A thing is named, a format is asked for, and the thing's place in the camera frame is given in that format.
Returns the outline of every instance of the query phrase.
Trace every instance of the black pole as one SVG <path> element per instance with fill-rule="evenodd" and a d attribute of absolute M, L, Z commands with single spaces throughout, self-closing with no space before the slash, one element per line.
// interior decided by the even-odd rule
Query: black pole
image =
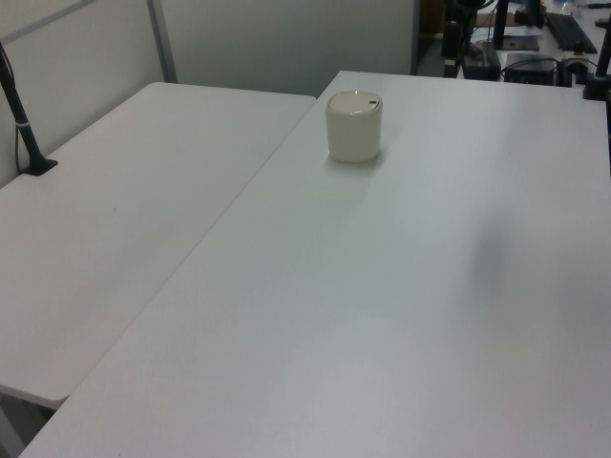
<path fill-rule="evenodd" d="M 508 8 L 509 0 L 498 0 L 496 4 L 495 34 L 493 35 L 493 44 L 496 50 L 503 49 L 503 37 L 505 36 Z"/>
<path fill-rule="evenodd" d="M 9 106 L 11 107 L 12 115 L 15 118 L 19 133 L 30 155 L 30 167 L 24 169 L 22 173 L 39 177 L 57 165 L 57 161 L 45 158 L 40 153 L 40 149 L 38 149 L 38 143 L 36 143 L 34 132 L 32 131 L 32 127 L 26 116 L 26 111 L 17 93 L 11 64 L 2 47 L 2 43 L 0 43 L 0 83 L 2 84 L 2 89 L 9 102 Z"/>
<path fill-rule="evenodd" d="M 599 65 L 596 67 L 594 76 L 588 74 L 588 82 L 583 88 L 583 98 L 586 100 L 607 101 L 609 98 L 609 82 L 607 81 L 607 71 L 609 70 L 609 60 L 611 60 L 611 15 L 609 24 L 604 33 L 604 41 L 600 50 Z"/>

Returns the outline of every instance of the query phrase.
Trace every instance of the wall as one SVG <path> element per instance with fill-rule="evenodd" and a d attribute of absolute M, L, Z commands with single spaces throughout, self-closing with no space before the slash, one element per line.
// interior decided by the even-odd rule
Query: wall
<path fill-rule="evenodd" d="M 0 37 L 7 42 L 15 32 L 22 31 L 71 7 L 80 0 L 0 0 Z"/>
<path fill-rule="evenodd" d="M 0 0 L 0 15 L 10 12 L 7 3 L 13 1 Z M 11 38 L 8 32 L 15 36 L 14 30 L 0 30 L 3 44 L 7 36 Z M 13 39 L 5 50 L 45 156 L 147 84 L 163 80 L 146 0 L 88 2 Z M 24 153 L 23 167 L 27 163 L 23 143 L 20 150 Z M 16 175 L 14 120 L 2 94 L 0 187 Z"/>
<path fill-rule="evenodd" d="M 340 70 L 415 57 L 418 0 L 159 2 L 180 83 L 318 96 Z"/>

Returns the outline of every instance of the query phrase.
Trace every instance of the white cup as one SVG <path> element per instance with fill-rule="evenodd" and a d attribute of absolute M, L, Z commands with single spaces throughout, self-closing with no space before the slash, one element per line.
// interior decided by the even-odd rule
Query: white cup
<path fill-rule="evenodd" d="M 327 103 L 329 155 L 342 162 L 367 162 L 380 151 L 382 97 L 352 91 Z"/>

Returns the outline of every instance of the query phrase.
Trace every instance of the black cable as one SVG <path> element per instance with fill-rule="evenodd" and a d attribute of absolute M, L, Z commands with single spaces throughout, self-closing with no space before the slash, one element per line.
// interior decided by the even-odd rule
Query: black cable
<path fill-rule="evenodd" d="M 500 73 L 504 74 L 508 70 L 512 70 L 512 69 L 515 69 L 517 67 L 522 67 L 522 66 L 528 65 L 528 64 L 534 64 L 535 62 L 556 62 L 557 65 L 560 63 L 559 60 L 557 60 L 557 59 L 555 59 L 553 57 L 540 57 L 540 58 L 524 59 L 524 60 L 519 60 L 517 62 L 514 62 L 511 65 L 508 65 L 507 67 L 502 69 L 500 71 Z"/>
<path fill-rule="evenodd" d="M 473 34 L 475 33 L 475 31 L 478 31 L 478 30 L 479 30 L 479 29 L 481 29 L 482 27 L 486 27 L 486 24 L 488 24 L 488 27 L 490 27 L 490 26 L 492 25 L 492 23 L 493 23 L 493 17 L 492 17 L 492 16 L 493 16 L 493 14 L 495 13 L 495 11 L 496 11 L 496 7 L 495 7 L 495 8 L 494 8 L 492 11 L 490 11 L 490 12 L 488 13 L 488 15 L 486 15 L 486 17 L 484 18 L 484 22 L 482 23 L 482 25 L 481 25 L 481 26 L 476 27 L 476 28 L 474 29 L 474 31 L 472 31 L 472 32 L 471 32 L 471 35 L 473 35 Z"/>
<path fill-rule="evenodd" d="M 17 173 L 22 174 L 19 167 L 19 128 L 15 125 L 15 164 L 17 165 Z"/>
<path fill-rule="evenodd" d="M 611 3 L 591 3 L 589 5 L 577 5 L 577 8 L 587 8 L 590 10 L 601 10 L 611 8 Z"/>
<path fill-rule="evenodd" d="M 568 59 L 564 59 L 563 62 L 569 62 L 569 61 L 574 61 L 574 60 L 578 60 L 579 62 L 587 62 L 588 64 L 592 64 L 595 69 L 599 65 L 599 64 L 597 64 L 595 62 L 592 62 L 590 59 L 586 59 L 584 57 L 569 57 Z"/>
<path fill-rule="evenodd" d="M 495 7 L 493 8 L 493 13 L 496 11 L 496 9 L 498 8 L 498 3 L 495 5 Z M 490 18 L 490 21 L 488 21 L 488 38 L 486 39 L 486 41 L 490 44 L 490 29 L 493 27 L 493 18 Z"/>

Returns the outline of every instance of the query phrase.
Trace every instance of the cup lid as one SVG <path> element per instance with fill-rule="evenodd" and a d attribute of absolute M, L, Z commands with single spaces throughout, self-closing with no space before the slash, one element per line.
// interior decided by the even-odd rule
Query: cup lid
<path fill-rule="evenodd" d="M 350 91 L 338 93 L 328 101 L 328 107 L 334 112 L 347 115 L 370 113 L 376 110 L 382 102 L 382 97 L 374 93 Z"/>

